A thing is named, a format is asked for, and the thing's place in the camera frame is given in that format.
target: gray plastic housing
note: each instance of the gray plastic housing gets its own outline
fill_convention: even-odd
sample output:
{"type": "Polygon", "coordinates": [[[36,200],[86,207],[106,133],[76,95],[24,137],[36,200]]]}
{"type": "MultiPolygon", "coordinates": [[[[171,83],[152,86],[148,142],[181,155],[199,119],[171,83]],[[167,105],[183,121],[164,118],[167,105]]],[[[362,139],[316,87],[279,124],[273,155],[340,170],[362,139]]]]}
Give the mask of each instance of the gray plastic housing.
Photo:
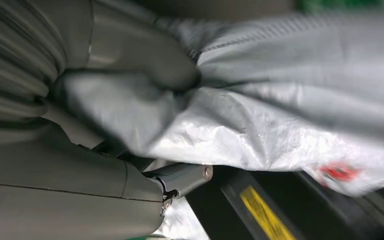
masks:
{"type": "Polygon", "coordinates": [[[0,239],[140,237],[160,226],[162,201],[131,164],[72,144],[51,121],[0,125],[0,239]]]}

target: yellow label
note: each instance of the yellow label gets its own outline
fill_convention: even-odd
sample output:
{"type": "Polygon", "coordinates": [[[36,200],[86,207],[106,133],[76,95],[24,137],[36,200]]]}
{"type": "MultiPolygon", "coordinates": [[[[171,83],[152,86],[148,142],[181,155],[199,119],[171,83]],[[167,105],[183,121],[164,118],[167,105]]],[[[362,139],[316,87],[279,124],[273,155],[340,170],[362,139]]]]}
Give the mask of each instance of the yellow label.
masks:
{"type": "Polygon", "coordinates": [[[270,240],[297,240],[252,186],[240,198],[270,240]]]}

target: gray plastic panel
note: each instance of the gray plastic panel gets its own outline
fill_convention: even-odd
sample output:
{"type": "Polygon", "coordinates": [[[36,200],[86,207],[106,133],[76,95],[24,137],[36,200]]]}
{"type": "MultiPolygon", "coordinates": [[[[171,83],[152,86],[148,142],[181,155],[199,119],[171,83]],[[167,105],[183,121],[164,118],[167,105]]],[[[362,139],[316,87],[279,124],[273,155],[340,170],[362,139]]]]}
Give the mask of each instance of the gray plastic panel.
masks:
{"type": "Polygon", "coordinates": [[[143,199],[148,201],[163,201],[163,191],[160,187],[144,177],[132,164],[127,165],[127,183],[122,197],[125,199],[143,199]]]}
{"type": "Polygon", "coordinates": [[[100,3],[93,3],[93,14],[88,68],[145,71],[175,90],[195,83],[198,71],[173,38],[100,3]]]}
{"type": "Polygon", "coordinates": [[[124,240],[161,224],[161,202],[0,185],[0,240],[124,240]]]}
{"type": "MultiPolygon", "coordinates": [[[[0,185],[122,196],[127,181],[124,161],[74,145],[59,126],[44,119],[42,122],[42,128],[27,130],[37,135],[35,139],[0,145],[0,185]]],[[[7,137],[0,129],[0,137],[12,137],[12,129],[6,132],[7,137]]],[[[156,184],[150,185],[158,190],[156,184]]]]}
{"type": "Polygon", "coordinates": [[[67,68],[82,68],[89,57],[93,12],[89,0],[27,0],[63,42],[67,68]]]}

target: silver car cover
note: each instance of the silver car cover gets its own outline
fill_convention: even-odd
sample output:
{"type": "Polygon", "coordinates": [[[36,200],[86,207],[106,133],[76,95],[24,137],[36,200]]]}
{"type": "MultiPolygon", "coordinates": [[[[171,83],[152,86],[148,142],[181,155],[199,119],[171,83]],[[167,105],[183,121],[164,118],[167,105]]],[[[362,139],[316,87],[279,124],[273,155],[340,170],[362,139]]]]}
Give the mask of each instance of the silver car cover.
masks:
{"type": "Polygon", "coordinates": [[[57,93],[77,116],[144,157],[305,170],[348,195],[384,187],[383,14],[156,24],[196,60],[199,86],[71,72],[57,93]]]}

